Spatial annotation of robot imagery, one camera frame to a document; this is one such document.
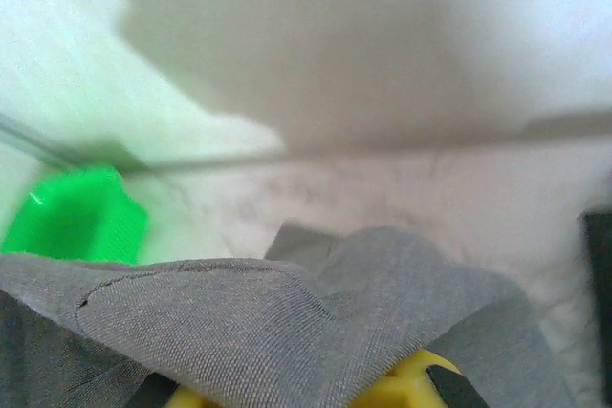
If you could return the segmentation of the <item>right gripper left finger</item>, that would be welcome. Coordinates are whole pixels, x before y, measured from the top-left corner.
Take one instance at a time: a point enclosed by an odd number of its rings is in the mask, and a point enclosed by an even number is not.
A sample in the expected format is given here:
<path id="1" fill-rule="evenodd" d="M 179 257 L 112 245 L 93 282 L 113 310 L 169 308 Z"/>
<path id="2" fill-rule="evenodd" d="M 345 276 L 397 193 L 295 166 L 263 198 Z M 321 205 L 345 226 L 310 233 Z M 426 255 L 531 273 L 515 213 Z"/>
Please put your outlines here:
<path id="1" fill-rule="evenodd" d="M 126 408 L 216 408 L 216 404 L 185 385 L 153 373 L 127 401 Z"/>

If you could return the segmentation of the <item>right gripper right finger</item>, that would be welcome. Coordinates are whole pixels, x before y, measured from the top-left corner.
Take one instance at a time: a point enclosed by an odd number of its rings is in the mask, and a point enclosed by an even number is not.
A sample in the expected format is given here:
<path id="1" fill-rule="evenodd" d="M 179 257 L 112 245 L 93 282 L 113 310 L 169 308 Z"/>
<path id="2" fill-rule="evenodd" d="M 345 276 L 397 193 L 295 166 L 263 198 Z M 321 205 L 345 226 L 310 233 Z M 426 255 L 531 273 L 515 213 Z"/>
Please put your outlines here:
<path id="1" fill-rule="evenodd" d="M 450 361 L 421 349 L 367 388 L 361 408 L 483 408 L 483 398 Z"/>

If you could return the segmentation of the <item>grey long sleeve shirt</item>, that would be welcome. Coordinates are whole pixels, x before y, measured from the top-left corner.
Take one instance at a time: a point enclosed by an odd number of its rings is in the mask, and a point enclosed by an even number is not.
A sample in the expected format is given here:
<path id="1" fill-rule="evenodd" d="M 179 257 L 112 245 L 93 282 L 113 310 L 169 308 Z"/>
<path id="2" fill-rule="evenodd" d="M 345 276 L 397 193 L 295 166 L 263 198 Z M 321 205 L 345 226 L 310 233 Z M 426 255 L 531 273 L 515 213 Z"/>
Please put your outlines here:
<path id="1" fill-rule="evenodd" d="M 0 255 L 0 408 L 126 408 L 153 373 L 222 408 L 349 408 L 421 349 L 483 408 L 574 408 L 522 289 L 394 228 L 287 225 L 261 260 Z"/>

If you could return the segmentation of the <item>green plastic basket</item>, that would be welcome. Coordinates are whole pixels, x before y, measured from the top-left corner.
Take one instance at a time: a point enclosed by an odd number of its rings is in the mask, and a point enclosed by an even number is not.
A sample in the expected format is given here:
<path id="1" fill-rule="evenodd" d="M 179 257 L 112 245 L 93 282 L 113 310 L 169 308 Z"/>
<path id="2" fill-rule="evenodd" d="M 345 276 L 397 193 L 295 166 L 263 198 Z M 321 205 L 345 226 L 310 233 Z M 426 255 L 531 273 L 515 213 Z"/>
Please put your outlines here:
<path id="1" fill-rule="evenodd" d="M 147 220 L 115 168 L 72 169 L 45 178 L 28 193 L 0 248 L 59 260 L 135 265 Z"/>

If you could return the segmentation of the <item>folded dark charcoal shirt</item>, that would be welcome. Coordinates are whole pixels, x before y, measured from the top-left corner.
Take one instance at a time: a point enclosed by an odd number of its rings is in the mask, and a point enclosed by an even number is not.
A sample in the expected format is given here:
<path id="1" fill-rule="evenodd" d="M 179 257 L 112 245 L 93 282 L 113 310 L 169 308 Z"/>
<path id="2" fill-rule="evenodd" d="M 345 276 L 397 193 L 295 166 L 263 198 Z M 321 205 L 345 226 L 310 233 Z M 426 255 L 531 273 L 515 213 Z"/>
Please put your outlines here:
<path id="1" fill-rule="evenodd" d="M 612 208 L 587 211 L 582 221 L 598 322 L 612 335 Z"/>

